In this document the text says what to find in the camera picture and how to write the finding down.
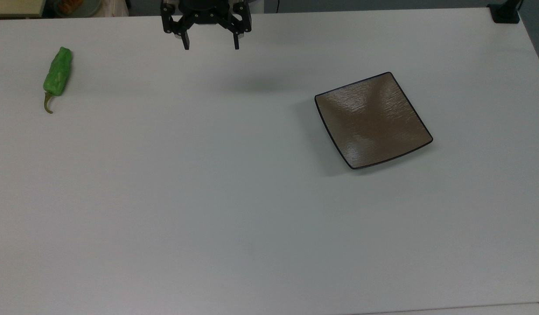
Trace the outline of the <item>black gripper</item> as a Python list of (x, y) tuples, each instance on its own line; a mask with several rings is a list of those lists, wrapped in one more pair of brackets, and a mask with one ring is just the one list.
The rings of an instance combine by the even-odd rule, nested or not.
[(252, 30), (252, 0), (162, 0), (163, 30), (179, 38), (190, 49), (188, 30), (194, 25), (219, 25), (233, 34), (234, 49), (240, 49), (240, 36)]

